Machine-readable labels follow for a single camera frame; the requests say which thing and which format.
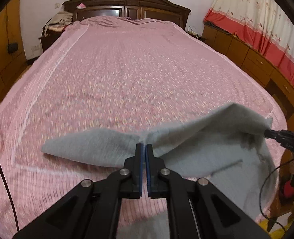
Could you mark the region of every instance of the metal screw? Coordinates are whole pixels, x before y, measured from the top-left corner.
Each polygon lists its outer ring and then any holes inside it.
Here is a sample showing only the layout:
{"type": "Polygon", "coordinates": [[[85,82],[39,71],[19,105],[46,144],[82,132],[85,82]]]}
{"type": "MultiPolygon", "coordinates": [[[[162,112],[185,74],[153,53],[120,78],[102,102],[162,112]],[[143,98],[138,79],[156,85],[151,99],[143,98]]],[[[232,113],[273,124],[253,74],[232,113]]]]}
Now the metal screw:
{"type": "Polygon", "coordinates": [[[208,180],[206,179],[206,178],[200,178],[199,180],[198,180],[198,183],[200,184],[200,185],[202,185],[202,186],[206,186],[206,185],[208,185],[208,180]]]}
{"type": "Polygon", "coordinates": [[[167,169],[167,168],[164,168],[164,169],[161,169],[161,170],[160,170],[160,173],[161,173],[162,175],[169,175],[169,174],[170,174],[170,170],[167,169]]]}
{"type": "Polygon", "coordinates": [[[87,188],[87,187],[89,187],[89,186],[92,185],[92,181],[91,181],[91,180],[83,180],[83,181],[81,182],[81,185],[82,185],[83,187],[87,188]]]}
{"type": "Polygon", "coordinates": [[[123,175],[123,176],[126,176],[126,175],[129,175],[130,170],[124,168],[124,169],[121,169],[121,170],[119,171],[119,173],[120,173],[121,175],[123,175]]]}

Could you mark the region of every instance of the curtain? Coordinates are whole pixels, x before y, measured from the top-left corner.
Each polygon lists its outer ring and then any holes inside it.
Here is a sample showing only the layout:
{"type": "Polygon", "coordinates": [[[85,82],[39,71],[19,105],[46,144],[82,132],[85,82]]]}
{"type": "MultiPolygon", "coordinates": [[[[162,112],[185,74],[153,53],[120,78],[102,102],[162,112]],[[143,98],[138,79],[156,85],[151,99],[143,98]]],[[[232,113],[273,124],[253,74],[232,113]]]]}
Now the curtain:
{"type": "Polygon", "coordinates": [[[214,0],[206,21],[252,46],[294,86],[294,26],[274,0],[214,0]]]}

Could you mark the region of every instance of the pink object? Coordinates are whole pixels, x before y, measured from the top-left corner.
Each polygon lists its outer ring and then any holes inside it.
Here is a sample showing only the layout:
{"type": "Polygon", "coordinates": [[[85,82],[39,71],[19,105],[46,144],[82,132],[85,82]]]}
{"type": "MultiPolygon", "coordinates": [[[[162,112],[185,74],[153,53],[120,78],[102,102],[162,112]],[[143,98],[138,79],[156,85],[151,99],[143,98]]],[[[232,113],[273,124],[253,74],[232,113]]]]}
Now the pink object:
{"type": "MultiPolygon", "coordinates": [[[[19,226],[81,180],[114,170],[45,155],[46,139],[94,127],[130,132],[185,122],[228,102],[286,129],[280,107],[257,82],[171,22],[102,16],[68,26],[0,104],[0,162],[19,226]]],[[[270,139],[267,145],[277,166],[284,149],[270,139]]],[[[123,201],[119,226],[165,209],[166,201],[149,199],[145,186],[141,200],[123,201]]],[[[0,236],[15,232],[0,177],[0,236]]]]}
{"type": "Polygon", "coordinates": [[[287,181],[283,188],[284,197],[289,199],[294,196],[294,188],[291,186],[291,180],[287,181]]]}
{"type": "Polygon", "coordinates": [[[85,9],[86,8],[86,5],[83,4],[83,3],[80,3],[78,6],[77,6],[77,9],[85,9]]]}

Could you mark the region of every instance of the black cable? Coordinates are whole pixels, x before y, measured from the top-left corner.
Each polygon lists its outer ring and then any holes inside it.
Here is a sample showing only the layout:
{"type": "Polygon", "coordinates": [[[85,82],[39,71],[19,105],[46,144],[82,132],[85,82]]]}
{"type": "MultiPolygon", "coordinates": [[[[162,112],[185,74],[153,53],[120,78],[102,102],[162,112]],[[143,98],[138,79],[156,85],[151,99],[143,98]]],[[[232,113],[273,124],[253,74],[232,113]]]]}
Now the black cable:
{"type": "Polygon", "coordinates": [[[10,200],[10,203],[11,203],[11,206],[12,206],[16,229],[17,229],[17,231],[19,231],[20,229],[19,229],[18,217],[17,217],[16,212],[15,212],[15,207],[14,207],[14,203],[13,203],[13,200],[12,200],[12,196],[11,196],[9,187],[8,187],[8,185],[6,183],[6,178],[4,177],[4,174],[3,174],[3,171],[2,171],[2,168],[1,168],[1,164],[0,164],[0,175],[2,177],[4,187],[6,188],[6,192],[8,193],[9,200],[10,200]]]}
{"type": "Polygon", "coordinates": [[[262,197],[262,190],[263,190],[263,187],[264,187],[265,183],[267,182],[267,180],[271,177],[271,175],[272,175],[277,169],[280,169],[281,167],[283,167],[284,165],[289,164],[289,163],[292,162],[292,161],[294,161],[294,158],[291,159],[290,161],[285,162],[284,164],[279,165],[279,166],[278,166],[277,168],[275,168],[272,172],[270,172],[270,174],[269,174],[269,175],[266,177],[266,179],[264,180],[264,182],[263,182],[263,184],[262,184],[262,187],[261,187],[261,189],[260,189],[260,194],[259,194],[259,207],[260,207],[260,212],[261,212],[262,216],[263,216],[264,218],[266,218],[267,220],[269,220],[269,221],[271,221],[271,222],[274,222],[275,224],[278,224],[280,227],[282,227],[282,229],[284,230],[284,233],[286,233],[286,230],[285,230],[285,228],[284,228],[284,226],[283,226],[282,224],[280,224],[280,223],[277,222],[277,221],[272,220],[272,219],[269,218],[266,214],[263,213],[263,211],[262,211],[262,206],[261,206],[261,197],[262,197]]]}

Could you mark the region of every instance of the bed headboard panel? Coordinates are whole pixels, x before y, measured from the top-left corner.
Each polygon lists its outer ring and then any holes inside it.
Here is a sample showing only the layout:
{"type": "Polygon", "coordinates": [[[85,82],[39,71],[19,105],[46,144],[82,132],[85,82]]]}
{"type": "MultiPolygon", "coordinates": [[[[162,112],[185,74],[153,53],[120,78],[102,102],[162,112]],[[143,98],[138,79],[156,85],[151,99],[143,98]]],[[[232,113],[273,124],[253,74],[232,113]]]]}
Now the bed headboard panel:
{"type": "Polygon", "coordinates": [[[168,0],[70,0],[63,5],[65,11],[74,14],[75,21],[99,15],[130,17],[132,20],[152,18],[174,22],[183,29],[191,12],[168,0]],[[77,9],[80,3],[85,4],[86,8],[77,9]]]}

